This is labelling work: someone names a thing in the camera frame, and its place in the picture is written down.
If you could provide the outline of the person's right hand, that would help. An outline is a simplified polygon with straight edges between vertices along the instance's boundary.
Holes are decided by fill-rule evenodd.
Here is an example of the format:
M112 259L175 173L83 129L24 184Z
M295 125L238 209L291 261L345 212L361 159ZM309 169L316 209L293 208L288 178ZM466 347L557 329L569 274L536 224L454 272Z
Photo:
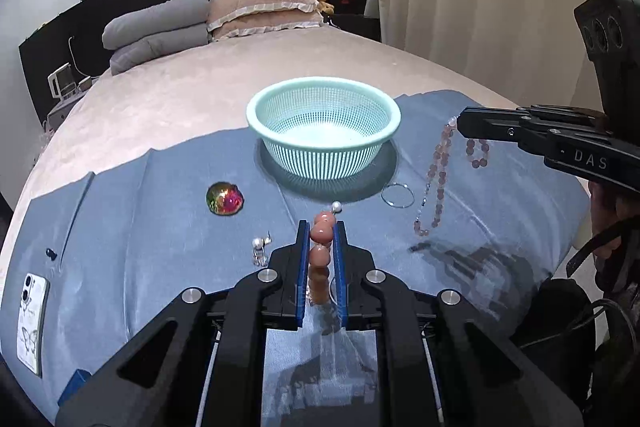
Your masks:
M590 192L590 218L591 231L593 235L598 235L616 222L622 221L634 215L634 205L625 199L615 196L610 191L597 184L588 184Z

